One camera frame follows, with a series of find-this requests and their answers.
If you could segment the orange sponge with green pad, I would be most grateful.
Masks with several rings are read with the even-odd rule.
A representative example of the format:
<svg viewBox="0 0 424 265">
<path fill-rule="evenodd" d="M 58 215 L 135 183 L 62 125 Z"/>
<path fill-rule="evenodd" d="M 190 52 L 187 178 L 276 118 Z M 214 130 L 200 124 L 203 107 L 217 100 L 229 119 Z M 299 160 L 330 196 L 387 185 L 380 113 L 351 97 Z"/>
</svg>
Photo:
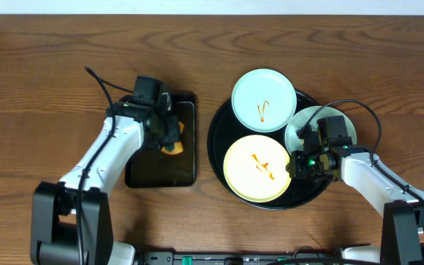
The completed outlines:
<svg viewBox="0 0 424 265">
<path fill-rule="evenodd" d="M 173 121 L 168 130 L 168 135 L 161 141 L 161 152 L 167 155 L 179 155 L 183 152 L 181 134 L 184 124 L 181 121 Z"/>
</svg>

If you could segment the pale green plate with sauce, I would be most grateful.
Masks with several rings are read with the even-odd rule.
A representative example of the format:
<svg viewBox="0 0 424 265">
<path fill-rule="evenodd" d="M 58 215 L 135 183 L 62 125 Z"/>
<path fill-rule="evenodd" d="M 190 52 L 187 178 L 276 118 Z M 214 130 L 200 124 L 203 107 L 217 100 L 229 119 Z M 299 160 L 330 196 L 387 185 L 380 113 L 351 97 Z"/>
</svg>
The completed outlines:
<svg viewBox="0 0 424 265">
<path fill-rule="evenodd" d="M 286 131 L 284 135 L 286 149 L 289 154 L 293 151 L 303 151 L 303 144 L 300 139 L 297 137 L 297 131 L 300 130 L 308 119 L 319 109 L 319 106 L 307 107 L 298 113 L 296 113 L 289 123 L 286 126 Z M 357 135 L 356 129 L 352 123 L 352 121 L 345 115 L 343 112 L 332 108 L 325 107 L 323 110 L 318 112 L 318 114 L 312 119 L 310 122 L 312 130 L 317 130 L 317 120 L 321 118 L 325 118 L 327 116 L 344 116 L 346 128 L 348 131 L 348 135 L 352 138 L 353 144 L 357 144 Z"/>
</svg>

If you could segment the yellow plate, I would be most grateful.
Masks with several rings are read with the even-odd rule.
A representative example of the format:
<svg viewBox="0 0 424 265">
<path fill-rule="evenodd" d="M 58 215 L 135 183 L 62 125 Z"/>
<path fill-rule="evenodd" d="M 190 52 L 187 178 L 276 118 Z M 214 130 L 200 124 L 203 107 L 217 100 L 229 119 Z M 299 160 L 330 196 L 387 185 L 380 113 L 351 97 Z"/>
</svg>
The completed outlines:
<svg viewBox="0 0 424 265">
<path fill-rule="evenodd" d="M 290 186 L 289 162 L 288 152 L 275 139 L 248 135 L 227 150 L 223 171 L 227 184 L 242 199 L 270 202 Z"/>
</svg>

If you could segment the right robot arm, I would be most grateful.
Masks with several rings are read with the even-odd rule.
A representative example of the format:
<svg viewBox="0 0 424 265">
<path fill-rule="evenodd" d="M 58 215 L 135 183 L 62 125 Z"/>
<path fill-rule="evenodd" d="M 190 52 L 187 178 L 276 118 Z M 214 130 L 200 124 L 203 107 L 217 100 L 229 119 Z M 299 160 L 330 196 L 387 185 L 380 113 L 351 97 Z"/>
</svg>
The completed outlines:
<svg viewBox="0 0 424 265">
<path fill-rule="evenodd" d="M 362 146 L 293 151 L 293 179 L 342 181 L 383 218 L 379 247 L 346 247 L 335 264 L 424 264 L 424 191 L 412 187 Z"/>
</svg>

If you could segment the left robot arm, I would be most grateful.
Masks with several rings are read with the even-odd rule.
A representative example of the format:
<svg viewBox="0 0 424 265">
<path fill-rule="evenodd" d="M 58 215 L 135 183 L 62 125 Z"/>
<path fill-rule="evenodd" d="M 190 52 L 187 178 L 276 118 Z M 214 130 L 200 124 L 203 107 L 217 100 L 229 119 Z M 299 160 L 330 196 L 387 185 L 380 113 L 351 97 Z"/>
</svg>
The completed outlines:
<svg viewBox="0 0 424 265">
<path fill-rule="evenodd" d="M 180 139 L 172 106 L 117 102 L 99 136 L 58 183 L 42 182 L 32 198 L 33 264 L 133 264 L 134 246 L 115 241 L 109 197 L 129 159 L 147 144 Z"/>
</svg>

